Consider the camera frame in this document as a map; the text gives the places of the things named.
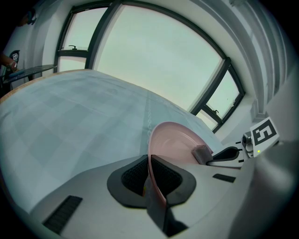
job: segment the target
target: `person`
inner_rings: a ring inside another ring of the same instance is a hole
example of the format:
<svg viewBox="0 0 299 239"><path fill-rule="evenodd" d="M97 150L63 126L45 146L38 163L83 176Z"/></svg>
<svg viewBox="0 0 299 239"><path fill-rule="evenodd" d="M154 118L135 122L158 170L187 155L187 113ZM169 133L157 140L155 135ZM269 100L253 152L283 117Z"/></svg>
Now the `person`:
<svg viewBox="0 0 299 239"><path fill-rule="evenodd" d="M34 8L30 9L20 20L18 23L18 27L22 27L26 24L34 24L36 21L36 18L33 20L33 17L35 16L36 11ZM0 65L3 65L5 67L9 67L12 72L16 72L17 69L17 63L10 57L6 56L3 52L0 53Z"/></svg>

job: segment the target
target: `black window frame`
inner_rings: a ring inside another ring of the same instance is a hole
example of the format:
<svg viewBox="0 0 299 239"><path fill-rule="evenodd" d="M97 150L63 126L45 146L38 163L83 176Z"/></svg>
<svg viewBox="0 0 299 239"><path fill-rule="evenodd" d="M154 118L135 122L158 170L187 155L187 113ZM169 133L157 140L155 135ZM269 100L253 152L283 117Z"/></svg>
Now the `black window frame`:
<svg viewBox="0 0 299 239"><path fill-rule="evenodd" d="M201 110L206 112L213 120L216 121L218 124L215 129L213 129L213 133L216 133L221 126L228 120L228 118L232 115L232 113L235 111L235 109L238 107L239 103L243 99L245 95L245 91L242 87L241 81L238 77L238 74L236 73L235 69L232 66L231 59L225 55L223 50L218 46L218 44L199 26L197 26L195 23L190 21L189 19L179 15L178 13L171 11L167 8L137 1L137 0L103 0L103 1L96 1L91 3L86 3L80 6L73 7L68 14L64 25L62 27L62 31L60 33L56 54L55 54L55 65L58 65L58 59L60 56L77 56L77 57L84 57L86 58L85 63L85 69L92 69L95 58L97 55L98 48L100 46L100 43L103 39L103 36L105 34L105 31L114 17L116 11L121 5L128 5L128 6L135 6L135 7L143 7L146 9L154 10L156 12L165 14L175 20L178 20L179 22L185 24L187 27L191 28L193 31L195 31L197 34L199 34L204 40L206 40L213 48L214 50L219 54L219 56L222 58L222 62L219 65L218 70L214 74L212 81L210 85L207 87L199 101L193 106L192 110L190 111L191 114L197 115ZM91 10L95 8L102 8L107 7L106 12L103 14L102 18L100 19L93 36L90 40L88 50L63 50L62 45L64 43L66 32L69 28L69 25L72 21L72 18L74 14L80 13L86 10ZM207 102L211 98L211 96L216 91L217 87L219 86L220 82L223 80L224 75L229 71L230 75L232 76L238 91L239 95L235 99L234 106L230 108L230 110L227 112L227 114L221 119L216 111L213 111L209 106L207 106Z"/></svg>

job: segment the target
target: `black slot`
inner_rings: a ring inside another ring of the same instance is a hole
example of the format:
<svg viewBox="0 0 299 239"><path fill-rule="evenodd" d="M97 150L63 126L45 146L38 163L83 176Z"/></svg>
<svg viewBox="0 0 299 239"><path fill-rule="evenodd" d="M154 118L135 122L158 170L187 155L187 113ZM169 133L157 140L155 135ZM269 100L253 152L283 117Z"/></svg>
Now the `black slot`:
<svg viewBox="0 0 299 239"><path fill-rule="evenodd" d="M162 158L152 155L151 165L158 188L169 207L188 200L196 187L195 177Z"/></svg>
<svg viewBox="0 0 299 239"><path fill-rule="evenodd" d="M43 225L59 235L81 201L82 198L80 197L68 196L48 217Z"/></svg>
<svg viewBox="0 0 299 239"><path fill-rule="evenodd" d="M154 158L151 160L151 165L157 186L164 197L181 185L183 178L176 171L170 169Z"/></svg>
<svg viewBox="0 0 299 239"><path fill-rule="evenodd" d="M141 156L111 173L107 188L111 196L125 207L146 208L143 187L148 177L148 157Z"/></svg>
<svg viewBox="0 0 299 239"><path fill-rule="evenodd" d="M218 154L213 156L214 160L233 160L238 156L238 149L236 147L228 147Z"/></svg>
<svg viewBox="0 0 299 239"><path fill-rule="evenodd" d="M229 183L233 183L235 181L235 177L231 177L223 174L215 174L213 178L217 178L219 180L226 181Z"/></svg>
<svg viewBox="0 0 299 239"><path fill-rule="evenodd" d="M123 185L134 193L142 196L145 180L148 177L148 161L143 160L121 176Z"/></svg>

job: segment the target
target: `white wall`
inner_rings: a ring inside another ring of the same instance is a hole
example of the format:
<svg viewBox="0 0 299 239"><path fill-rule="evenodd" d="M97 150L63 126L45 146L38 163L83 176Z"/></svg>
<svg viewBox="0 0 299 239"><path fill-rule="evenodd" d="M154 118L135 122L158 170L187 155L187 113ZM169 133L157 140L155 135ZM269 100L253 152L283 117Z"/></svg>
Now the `white wall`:
<svg viewBox="0 0 299 239"><path fill-rule="evenodd" d="M13 50L20 50L18 69L54 64L58 38L71 4L68 0L46 0L37 3L34 8L37 15L35 24L16 27L3 51L9 55ZM52 72L48 70L35 74L35 77ZM27 78L13 82L13 88L25 81Z"/></svg>
<svg viewBox="0 0 299 239"><path fill-rule="evenodd" d="M296 71L298 64L296 51L273 15L257 1L248 1L239 7L231 9L252 39L257 54L257 62L261 66L262 77L253 79L256 100L259 101L257 103L257 111L251 110L251 113L249 113L249 111L244 110L244 117L239 119L233 113L232 117L216 133L216 136L224 144L234 141L239 134L248 131L251 125L262 120L266 116L263 114L267 109L269 116L271 118L274 117L275 121L277 121L278 131L284 137L287 134L290 138L294 138L297 132L292 128L295 127L294 119L296 118L290 118L289 116L290 122L286 123L286 118L281 117L282 114L279 112L285 112L285 114L290 115L290 111L296 111L295 104L290 103L290 97L284 97L290 89L290 87L284 88L284 83L290 78L299 79ZM231 129L232 122L236 124L236 127L233 129Z"/></svg>
<svg viewBox="0 0 299 239"><path fill-rule="evenodd" d="M287 82L266 106L280 139L299 140L299 63L287 75Z"/></svg>

